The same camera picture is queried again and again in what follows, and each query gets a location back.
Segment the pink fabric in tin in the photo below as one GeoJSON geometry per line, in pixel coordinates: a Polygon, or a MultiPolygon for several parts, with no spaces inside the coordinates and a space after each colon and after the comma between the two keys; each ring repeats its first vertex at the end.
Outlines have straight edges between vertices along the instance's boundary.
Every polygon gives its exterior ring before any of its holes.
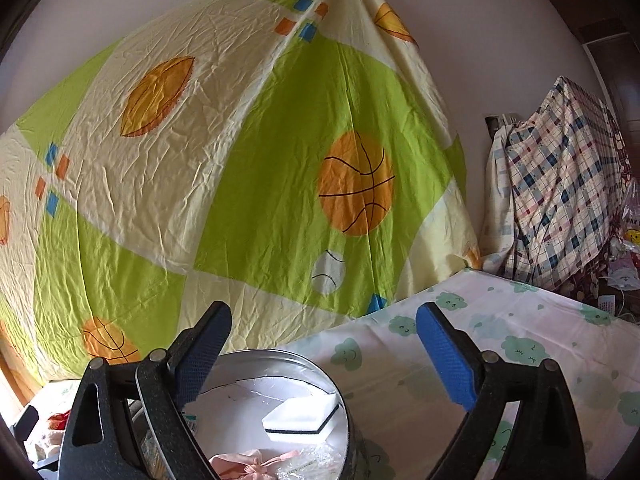
{"type": "Polygon", "coordinates": [[[298,451],[290,451],[265,460],[259,450],[249,450],[215,455],[209,463],[222,480],[274,480],[277,475],[273,468],[296,456],[299,456],[298,451]]]}

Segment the round blue metal tin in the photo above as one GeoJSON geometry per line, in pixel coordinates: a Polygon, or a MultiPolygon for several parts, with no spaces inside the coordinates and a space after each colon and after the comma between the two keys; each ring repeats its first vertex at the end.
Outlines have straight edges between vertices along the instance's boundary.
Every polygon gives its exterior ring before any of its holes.
{"type": "Polygon", "coordinates": [[[198,397],[182,409],[210,460],[259,450],[265,460],[298,451],[276,479],[363,479],[366,456],[345,400],[318,365],[285,350],[220,356],[198,397]]]}

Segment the green basketball print sheet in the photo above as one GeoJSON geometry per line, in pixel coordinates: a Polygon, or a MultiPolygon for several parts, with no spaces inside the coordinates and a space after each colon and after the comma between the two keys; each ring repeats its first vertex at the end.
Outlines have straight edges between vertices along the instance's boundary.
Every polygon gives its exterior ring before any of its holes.
{"type": "Polygon", "coordinates": [[[385,0],[196,0],[1,137],[1,359],[22,396],[136,362],[216,300],[230,350],[480,266],[465,161],[385,0]]]}

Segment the plaid checked cloth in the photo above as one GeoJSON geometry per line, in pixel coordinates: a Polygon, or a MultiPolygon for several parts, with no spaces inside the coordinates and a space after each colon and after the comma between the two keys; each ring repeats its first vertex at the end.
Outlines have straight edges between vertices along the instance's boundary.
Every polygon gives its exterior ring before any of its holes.
{"type": "Polygon", "coordinates": [[[604,256],[629,180],[623,135],[605,102],[559,77],[532,116],[492,140],[484,271],[560,288],[604,256]]]}

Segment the cloud print bed sheet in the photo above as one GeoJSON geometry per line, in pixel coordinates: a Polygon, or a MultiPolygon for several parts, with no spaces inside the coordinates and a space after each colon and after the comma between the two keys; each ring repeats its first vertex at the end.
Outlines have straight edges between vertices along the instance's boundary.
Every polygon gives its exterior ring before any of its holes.
{"type": "Polygon", "coordinates": [[[342,390],[371,479],[634,479],[639,330],[464,271],[292,343],[342,390]]]}

